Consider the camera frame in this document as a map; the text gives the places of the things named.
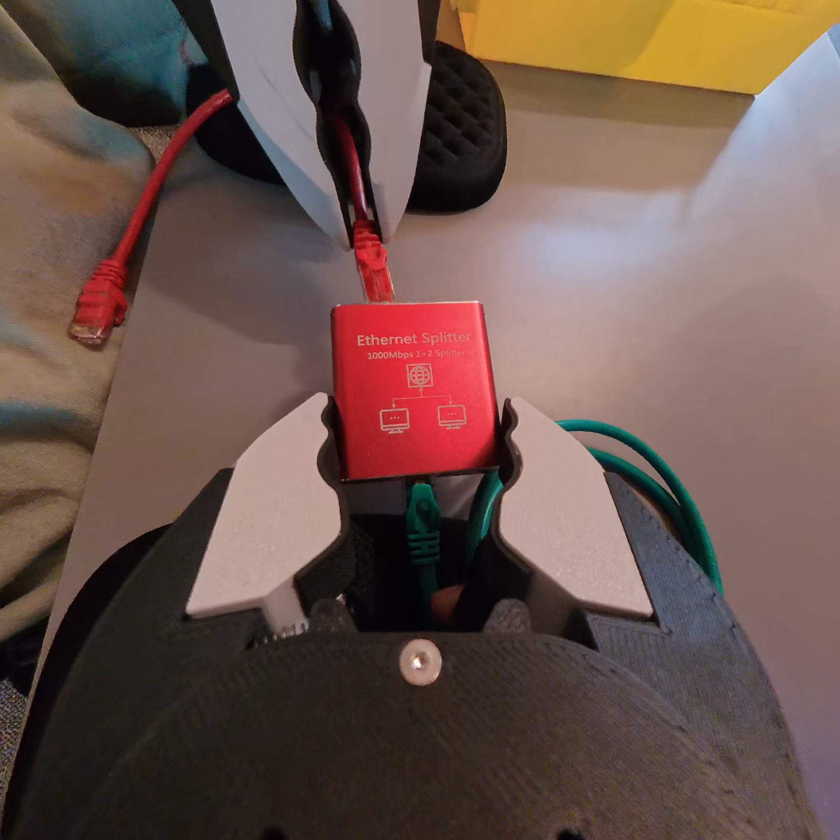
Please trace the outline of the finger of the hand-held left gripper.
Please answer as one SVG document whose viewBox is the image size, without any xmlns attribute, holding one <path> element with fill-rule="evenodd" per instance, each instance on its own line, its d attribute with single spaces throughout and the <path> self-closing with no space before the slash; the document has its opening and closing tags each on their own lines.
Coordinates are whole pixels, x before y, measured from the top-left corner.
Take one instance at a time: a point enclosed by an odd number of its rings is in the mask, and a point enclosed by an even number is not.
<svg viewBox="0 0 840 840">
<path fill-rule="evenodd" d="M 213 1 L 238 108 L 311 220 L 350 249 L 339 196 L 318 144 L 317 112 L 293 55 L 293 1 Z"/>
<path fill-rule="evenodd" d="M 383 240 L 401 223 L 421 143 L 438 1 L 340 1 L 356 64 L 348 123 Z"/>
</svg>

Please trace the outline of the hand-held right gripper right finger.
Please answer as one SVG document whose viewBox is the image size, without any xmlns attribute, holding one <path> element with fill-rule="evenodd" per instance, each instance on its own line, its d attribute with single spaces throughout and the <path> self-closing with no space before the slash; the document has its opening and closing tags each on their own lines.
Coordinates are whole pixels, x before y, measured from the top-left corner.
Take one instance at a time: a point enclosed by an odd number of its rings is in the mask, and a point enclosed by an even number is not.
<svg viewBox="0 0 840 840">
<path fill-rule="evenodd" d="M 578 611 L 650 621 L 655 611 L 603 467 L 526 400 L 506 400 L 505 412 L 511 477 L 496 535 L 526 571 L 520 599 L 533 630 L 562 634 Z"/>
</svg>

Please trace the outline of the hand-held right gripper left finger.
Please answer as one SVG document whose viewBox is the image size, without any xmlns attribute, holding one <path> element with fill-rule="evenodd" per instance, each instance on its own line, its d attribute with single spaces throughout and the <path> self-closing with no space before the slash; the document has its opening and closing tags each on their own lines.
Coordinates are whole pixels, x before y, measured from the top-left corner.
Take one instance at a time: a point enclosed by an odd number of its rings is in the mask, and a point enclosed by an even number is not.
<svg viewBox="0 0 840 840">
<path fill-rule="evenodd" d="M 234 464 L 185 606 L 191 618 L 257 608 L 273 634 L 308 623 L 295 576 L 340 537 L 338 491 L 319 469 L 329 397 L 312 395 Z"/>
</svg>

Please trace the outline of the red network splitter box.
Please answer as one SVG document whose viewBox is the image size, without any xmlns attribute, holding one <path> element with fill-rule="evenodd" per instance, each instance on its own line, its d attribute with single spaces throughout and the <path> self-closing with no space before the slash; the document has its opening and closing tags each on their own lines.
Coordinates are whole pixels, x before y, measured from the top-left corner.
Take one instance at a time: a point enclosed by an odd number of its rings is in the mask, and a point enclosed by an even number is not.
<svg viewBox="0 0 840 840">
<path fill-rule="evenodd" d="M 338 306 L 331 339 L 343 480 L 497 467 L 497 393 L 480 302 Z"/>
</svg>

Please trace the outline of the black padded wrist rest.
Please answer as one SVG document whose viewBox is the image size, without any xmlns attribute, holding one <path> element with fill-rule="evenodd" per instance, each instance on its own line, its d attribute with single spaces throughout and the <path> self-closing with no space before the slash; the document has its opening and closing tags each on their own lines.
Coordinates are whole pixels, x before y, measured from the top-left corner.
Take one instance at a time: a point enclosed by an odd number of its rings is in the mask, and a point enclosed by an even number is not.
<svg viewBox="0 0 840 840">
<path fill-rule="evenodd" d="M 286 187 L 235 106 L 196 130 L 216 163 L 258 182 Z M 437 39 L 432 55 L 412 214 L 462 213 L 493 197 L 508 155 L 505 103 L 495 78 L 475 57 Z"/>
</svg>

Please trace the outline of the yellow cardboard box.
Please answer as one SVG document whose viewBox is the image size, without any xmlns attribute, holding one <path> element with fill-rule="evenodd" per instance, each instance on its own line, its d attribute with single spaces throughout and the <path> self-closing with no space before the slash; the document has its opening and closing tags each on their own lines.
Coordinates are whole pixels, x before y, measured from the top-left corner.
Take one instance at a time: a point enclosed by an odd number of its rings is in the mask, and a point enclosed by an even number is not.
<svg viewBox="0 0 840 840">
<path fill-rule="evenodd" d="M 839 21 L 838 1 L 453 1 L 474 57 L 760 94 Z"/>
</svg>

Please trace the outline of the grey green cloth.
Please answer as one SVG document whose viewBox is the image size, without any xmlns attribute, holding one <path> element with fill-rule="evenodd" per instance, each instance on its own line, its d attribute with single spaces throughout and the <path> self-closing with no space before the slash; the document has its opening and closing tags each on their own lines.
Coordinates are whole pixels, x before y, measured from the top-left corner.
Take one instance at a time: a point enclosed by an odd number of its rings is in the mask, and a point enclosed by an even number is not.
<svg viewBox="0 0 840 840">
<path fill-rule="evenodd" d="M 1 639 L 54 605 L 121 339 L 67 329 L 205 57 L 173 2 L 1 7 Z"/>
</svg>

